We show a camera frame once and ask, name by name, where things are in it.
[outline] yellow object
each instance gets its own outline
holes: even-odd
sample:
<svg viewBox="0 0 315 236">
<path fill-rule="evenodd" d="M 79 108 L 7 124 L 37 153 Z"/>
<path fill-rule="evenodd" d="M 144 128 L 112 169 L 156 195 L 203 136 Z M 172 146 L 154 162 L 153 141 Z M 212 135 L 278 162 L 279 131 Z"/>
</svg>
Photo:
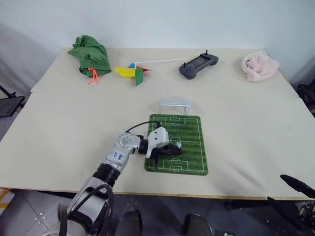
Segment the yellow object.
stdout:
<svg viewBox="0 0 315 236">
<path fill-rule="evenodd" d="M 14 193 L 11 193 L 10 191 L 0 188 L 0 215 L 4 211 L 4 209 L 9 205 L 10 201 L 14 197 Z"/>
<path fill-rule="evenodd" d="M 134 69 L 134 68 L 116 67 L 114 69 L 123 77 L 135 77 L 136 76 L 136 69 Z"/>
</svg>

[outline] white wall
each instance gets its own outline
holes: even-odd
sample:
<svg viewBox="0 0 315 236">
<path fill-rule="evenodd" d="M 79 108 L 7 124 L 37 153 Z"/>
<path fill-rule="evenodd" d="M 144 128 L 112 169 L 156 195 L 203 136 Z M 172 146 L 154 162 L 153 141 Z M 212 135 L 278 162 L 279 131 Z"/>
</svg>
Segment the white wall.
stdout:
<svg viewBox="0 0 315 236">
<path fill-rule="evenodd" d="M 31 88 L 81 34 L 106 47 L 266 48 L 296 83 L 314 65 L 315 3 L 0 0 L 0 78 L 18 77 Z"/>
</svg>

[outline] controller screen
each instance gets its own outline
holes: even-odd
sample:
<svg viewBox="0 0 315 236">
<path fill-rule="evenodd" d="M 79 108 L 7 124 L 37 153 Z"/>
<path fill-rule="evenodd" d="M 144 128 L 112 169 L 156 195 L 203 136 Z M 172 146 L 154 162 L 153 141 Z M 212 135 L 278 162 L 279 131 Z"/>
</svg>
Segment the controller screen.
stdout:
<svg viewBox="0 0 315 236">
<path fill-rule="evenodd" d="M 200 65 L 202 65 L 206 61 L 208 61 L 208 59 L 206 59 L 204 57 L 197 57 L 196 59 L 190 61 L 188 63 L 188 65 L 191 66 L 192 68 L 196 69 L 197 67 L 199 67 Z"/>
</svg>

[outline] orange drawstring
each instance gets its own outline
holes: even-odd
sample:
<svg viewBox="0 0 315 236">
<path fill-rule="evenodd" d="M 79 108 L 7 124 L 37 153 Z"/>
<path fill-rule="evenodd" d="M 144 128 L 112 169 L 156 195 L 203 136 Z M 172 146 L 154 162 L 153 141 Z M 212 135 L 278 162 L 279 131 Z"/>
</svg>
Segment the orange drawstring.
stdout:
<svg viewBox="0 0 315 236">
<path fill-rule="evenodd" d="M 94 82 L 94 79 L 96 78 L 96 82 L 98 83 L 99 82 L 99 79 L 98 79 L 98 75 L 97 75 L 97 72 L 95 69 L 93 68 L 88 68 L 88 70 L 92 70 L 93 71 L 93 78 L 91 79 L 91 81 L 89 82 L 89 84 L 93 83 Z"/>
</svg>

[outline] pink fluffy cloth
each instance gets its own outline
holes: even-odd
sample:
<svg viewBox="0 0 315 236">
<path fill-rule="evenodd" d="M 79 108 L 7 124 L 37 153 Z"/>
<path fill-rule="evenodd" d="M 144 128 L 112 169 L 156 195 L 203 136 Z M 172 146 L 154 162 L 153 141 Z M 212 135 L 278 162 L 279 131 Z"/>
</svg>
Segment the pink fluffy cloth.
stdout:
<svg viewBox="0 0 315 236">
<path fill-rule="evenodd" d="M 272 77 L 279 68 L 279 62 L 272 60 L 264 52 L 256 52 L 242 59 L 242 70 L 247 80 L 259 82 Z"/>
</svg>

